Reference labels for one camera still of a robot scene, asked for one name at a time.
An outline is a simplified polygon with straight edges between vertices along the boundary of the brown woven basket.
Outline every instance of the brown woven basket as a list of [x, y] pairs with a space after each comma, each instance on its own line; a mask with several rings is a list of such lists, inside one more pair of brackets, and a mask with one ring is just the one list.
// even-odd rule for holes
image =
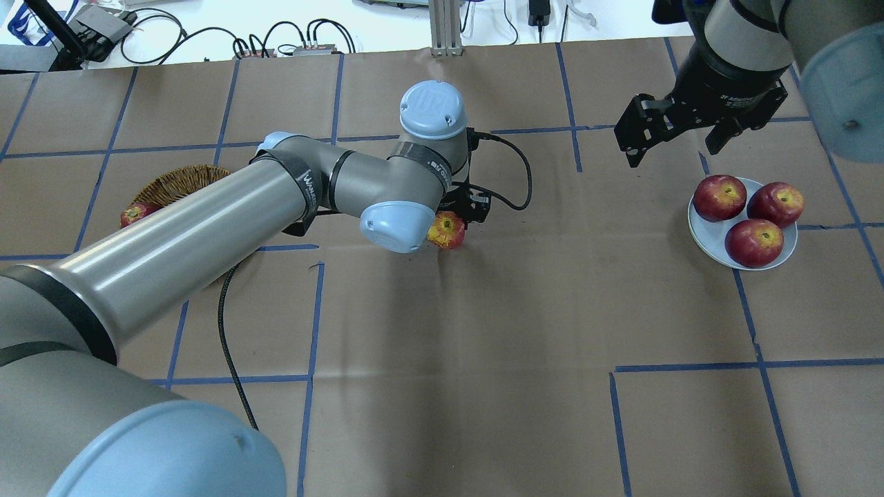
[[180, 167], [151, 181], [132, 203], [154, 203], [165, 207], [231, 174], [225, 168], [211, 164]]

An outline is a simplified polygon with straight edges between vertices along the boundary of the metal post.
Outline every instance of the metal post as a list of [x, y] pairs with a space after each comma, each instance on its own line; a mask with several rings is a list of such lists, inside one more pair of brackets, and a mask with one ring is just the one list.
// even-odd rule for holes
[[463, 55], [459, 0], [430, 0], [433, 57]]

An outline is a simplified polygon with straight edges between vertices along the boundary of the black metal rod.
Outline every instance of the black metal rod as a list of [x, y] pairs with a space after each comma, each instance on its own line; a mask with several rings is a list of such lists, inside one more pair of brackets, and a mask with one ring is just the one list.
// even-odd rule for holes
[[77, 38], [77, 35], [67, 25], [65, 20], [58, 15], [58, 12], [52, 8], [48, 0], [24, 0], [24, 2], [34, 15], [40, 18], [46, 28], [58, 38], [67, 51], [80, 62], [85, 58], [86, 51], [83, 49], [80, 39]]

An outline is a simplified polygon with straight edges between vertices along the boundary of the apple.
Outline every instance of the apple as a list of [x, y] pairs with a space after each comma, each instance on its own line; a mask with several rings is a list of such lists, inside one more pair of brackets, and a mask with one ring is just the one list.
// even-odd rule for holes
[[767, 219], [780, 229], [796, 222], [804, 212], [804, 195], [788, 183], [777, 181], [759, 188], [749, 200], [746, 214]]
[[782, 252], [782, 230], [767, 219], [745, 219], [730, 228], [724, 249], [738, 264], [756, 268], [772, 263]]
[[746, 206], [746, 186], [728, 174], [709, 176], [697, 185], [693, 203], [697, 214], [707, 221], [735, 218]]
[[135, 221], [140, 221], [162, 208], [162, 205], [156, 205], [155, 203], [132, 203], [119, 215], [119, 227], [125, 228]]
[[467, 225], [463, 219], [450, 210], [442, 210], [436, 213], [436, 220], [430, 225], [427, 240], [442, 249], [456, 249], [463, 243], [466, 231]]

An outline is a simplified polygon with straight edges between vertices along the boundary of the white cable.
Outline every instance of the white cable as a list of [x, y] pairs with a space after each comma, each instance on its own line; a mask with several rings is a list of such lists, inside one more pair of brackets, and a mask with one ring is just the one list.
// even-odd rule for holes
[[592, 15], [592, 12], [584, 12], [584, 11], [578, 10], [576, 7], [574, 7], [574, 0], [565, 0], [565, 4], [567, 4], [568, 7], [570, 7], [570, 9], [574, 13], [574, 15], [576, 15], [577, 17], [581, 17], [581, 18], [588, 20], [590, 22], [590, 26], [592, 26], [592, 27], [596, 26], [596, 24], [597, 24], [596, 16]]

